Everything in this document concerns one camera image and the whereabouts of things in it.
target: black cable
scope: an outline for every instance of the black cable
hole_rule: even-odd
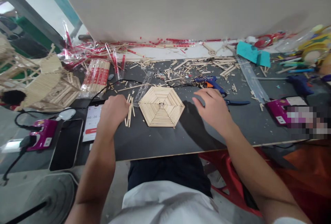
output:
[[[292,143],[290,144],[289,146],[286,146],[286,147],[283,147],[283,146],[278,146],[278,145],[270,145],[272,147],[278,147],[278,148],[282,148],[282,149],[288,149],[288,148],[291,148],[295,145],[312,145],[312,146],[326,146],[327,145],[317,145],[317,144],[306,144],[307,141],[309,141],[310,139],[305,139],[305,140],[302,140],[302,141],[299,141],[299,142],[296,142],[296,143]],[[266,148],[266,149],[272,149],[271,147],[267,147],[267,146],[262,146],[262,148]]]
[[[142,82],[139,82],[139,81],[136,81],[136,80],[131,80],[131,79],[120,79],[120,80],[117,80],[116,82],[114,82],[113,85],[114,85],[115,83],[119,82],[119,81],[131,81],[131,82],[136,82],[136,83],[140,83],[140,84],[142,84]],[[40,128],[41,128],[41,127],[26,126],[26,125],[18,124],[18,122],[17,122],[18,117],[20,117],[22,114],[28,114],[28,113],[39,113],[39,114],[46,114],[46,115],[54,115],[54,114],[62,113],[62,112],[67,111],[67,110],[69,110],[69,109],[86,109],[86,108],[88,108],[89,105],[93,102],[93,100],[94,100],[94,99],[95,99],[95,98],[96,98],[96,97],[97,97],[97,96],[98,96],[98,95],[99,95],[99,94],[100,94],[105,88],[107,88],[107,87],[109,87],[109,85],[103,87],[102,90],[100,90],[95,96],[93,96],[93,98],[90,100],[90,102],[88,103],[88,105],[87,105],[86,107],[67,108],[67,109],[64,109],[64,110],[59,111],[59,112],[51,112],[51,113],[44,113],[44,112],[39,112],[39,111],[24,111],[24,112],[22,112],[22,113],[19,113],[19,114],[16,116],[16,118],[15,118],[15,120],[14,120],[15,125],[17,125],[17,126],[20,127],[20,128],[24,128],[24,129],[26,129],[26,130],[30,130],[30,131],[35,131],[35,132],[40,131]]]
[[[8,178],[7,175],[10,172],[10,170],[14,167],[14,165],[20,160],[20,158],[24,155],[24,153],[27,152],[29,147],[32,147],[36,144],[37,142],[37,136],[26,136],[21,142],[20,142],[20,154],[18,157],[15,159],[15,161],[9,166],[5,174],[3,175],[2,179],[4,180],[4,186],[7,185]]]
[[[18,155],[18,157],[15,159],[15,161],[8,167],[7,171],[5,172],[5,174],[2,176],[2,180],[5,181],[5,185],[7,184],[7,181],[9,180],[7,175],[10,172],[10,170],[14,167],[14,165],[20,160],[20,158],[24,155],[25,152],[20,152],[20,154]]]

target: white wall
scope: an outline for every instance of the white wall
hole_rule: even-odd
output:
[[[331,24],[331,0],[69,0],[95,40],[242,38]]]

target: right hand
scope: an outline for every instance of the right hand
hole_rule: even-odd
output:
[[[199,114],[220,135],[228,138],[237,132],[238,127],[233,122],[227,104],[217,89],[203,88],[194,94],[200,96],[205,102],[204,107],[197,98],[193,97]]]
[[[130,103],[124,95],[110,96],[101,109],[97,133],[106,136],[114,135],[120,123],[129,113]]]

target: teal paper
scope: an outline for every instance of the teal paper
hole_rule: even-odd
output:
[[[256,65],[270,67],[270,53],[267,51],[260,51],[258,54]]]
[[[255,46],[240,41],[237,45],[237,54],[256,64],[259,51]]]

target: smartphone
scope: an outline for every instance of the smartphone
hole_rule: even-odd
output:
[[[82,135],[83,123],[83,119],[66,120],[63,122],[49,165],[50,171],[67,170],[74,166]]]

